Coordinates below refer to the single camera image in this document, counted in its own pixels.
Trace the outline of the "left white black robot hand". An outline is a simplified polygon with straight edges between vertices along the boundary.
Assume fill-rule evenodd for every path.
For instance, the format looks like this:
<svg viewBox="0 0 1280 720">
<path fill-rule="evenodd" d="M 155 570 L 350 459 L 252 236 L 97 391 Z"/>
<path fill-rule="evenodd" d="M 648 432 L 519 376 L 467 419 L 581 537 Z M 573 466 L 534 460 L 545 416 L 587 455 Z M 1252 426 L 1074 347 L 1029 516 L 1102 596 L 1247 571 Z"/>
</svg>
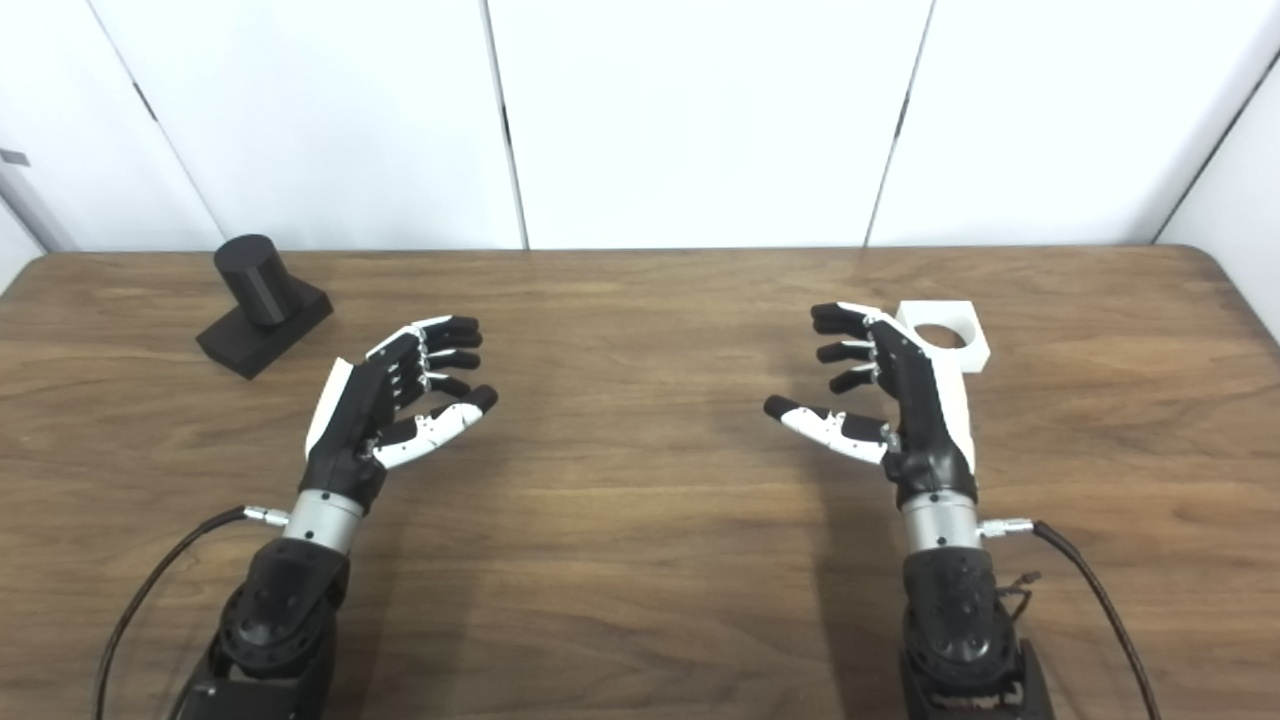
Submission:
<svg viewBox="0 0 1280 720">
<path fill-rule="evenodd" d="M 479 368 L 481 345 L 477 319 L 443 315 L 401 327 L 361 363 L 338 357 L 306 434 L 300 491 L 369 512 L 390 470 L 435 452 L 497 405 L 493 387 L 448 373 Z"/>
</svg>

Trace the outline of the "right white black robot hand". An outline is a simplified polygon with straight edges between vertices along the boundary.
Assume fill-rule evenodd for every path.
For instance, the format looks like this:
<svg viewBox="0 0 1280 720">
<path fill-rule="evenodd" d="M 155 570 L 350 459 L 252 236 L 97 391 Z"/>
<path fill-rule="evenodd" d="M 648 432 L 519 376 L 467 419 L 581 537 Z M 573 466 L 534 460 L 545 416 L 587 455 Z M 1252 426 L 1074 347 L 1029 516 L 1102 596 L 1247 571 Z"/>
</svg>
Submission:
<svg viewBox="0 0 1280 720">
<path fill-rule="evenodd" d="M 943 493 L 978 501 L 969 401 L 956 363 L 878 307 L 831 302 L 813 306 L 810 314 L 817 333 L 844 337 L 819 347 L 815 357 L 851 363 L 829 380 L 829 391 L 877 386 L 897 404 L 899 423 L 891 427 L 884 419 L 780 395 L 765 400 L 765 415 L 832 452 L 882 466 L 900 505 L 918 495 Z"/>
</svg>

